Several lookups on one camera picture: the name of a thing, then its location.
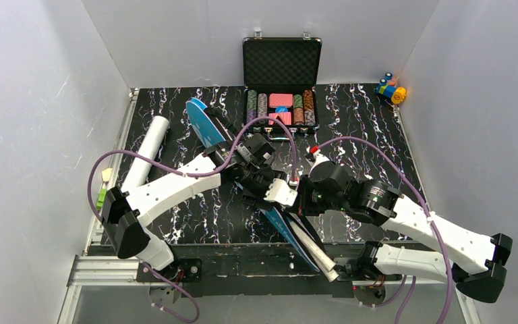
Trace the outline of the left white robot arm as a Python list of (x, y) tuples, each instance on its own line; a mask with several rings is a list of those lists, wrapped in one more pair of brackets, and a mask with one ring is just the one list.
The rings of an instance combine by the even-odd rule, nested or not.
[(271, 169), (274, 151), (259, 134), (243, 143), (222, 141), (153, 182), (125, 192), (118, 187), (108, 190), (100, 217), (117, 257), (136, 257), (156, 270), (168, 267), (174, 254), (148, 225), (170, 208), (225, 182), (247, 190), (262, 209), (291, 207), (297, 192), (283, 172)]

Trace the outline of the blue racket cover bag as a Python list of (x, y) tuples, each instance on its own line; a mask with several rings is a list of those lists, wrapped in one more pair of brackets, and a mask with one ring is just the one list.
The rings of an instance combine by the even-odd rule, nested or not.
[(288, 184), (283, 171), (272, 168), (275, 149), (261, 134), (247, 138), (226, 119), (220, 109), (213, 109), (197, 98), (185, 103), (185, 111), (192, 129), (204, 145), (204, 154), (221, 166), (229, 164), (219, 173), (222, 180), (234, 182), (243, 190), (245, 204), (257, 208), (303, 257), (316, 272), (328, 273), (332, 269), (323, 262), (324, 249), (316, 242), (304, 225), (286, 212), (287, 204), (277, 198), (296, 201), (294, 186)]

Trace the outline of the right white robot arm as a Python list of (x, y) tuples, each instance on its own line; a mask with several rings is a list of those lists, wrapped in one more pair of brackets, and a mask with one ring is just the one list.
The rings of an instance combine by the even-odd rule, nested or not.
[(383, 182), (355, 179), (332, 161), (315, 164), (301, 177), (293, 208), (301, 216), (342, 211), (360, 223), (407, 235), (427, 248), (367, 242), (352, 266), (356, 275), (451, 280), (462, 294), (485, 303), (495, 303), (505, 286), (512, 238), (469, 231)]

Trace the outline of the white shuttlecock tube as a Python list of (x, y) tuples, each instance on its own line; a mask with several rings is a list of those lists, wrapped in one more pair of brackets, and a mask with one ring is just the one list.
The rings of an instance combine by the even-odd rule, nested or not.
[[(169, 124), (170, 122), (166, 117), (160, 115), (154, 116), (137, 153), (153, 160), (163, 143), (165, 134), (169, 129)], [(148, 178), (151, 167), (152, 165), (150, 163), (135, 157), (127, 175), (123, 179), (121, 190), (126, 192), (143, 186)]]

